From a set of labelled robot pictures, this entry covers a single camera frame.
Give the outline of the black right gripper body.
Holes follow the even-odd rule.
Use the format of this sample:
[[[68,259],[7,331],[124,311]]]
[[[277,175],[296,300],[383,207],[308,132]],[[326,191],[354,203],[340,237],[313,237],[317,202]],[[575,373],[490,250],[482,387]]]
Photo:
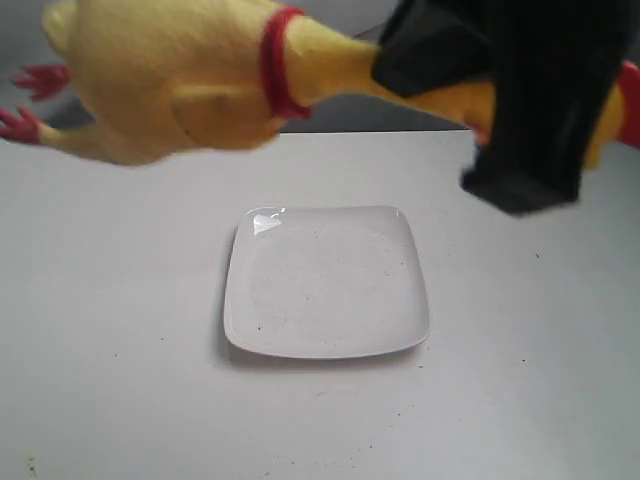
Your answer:
[[[485,1],[500,100],[604,99],[639,24],[637,1]]]

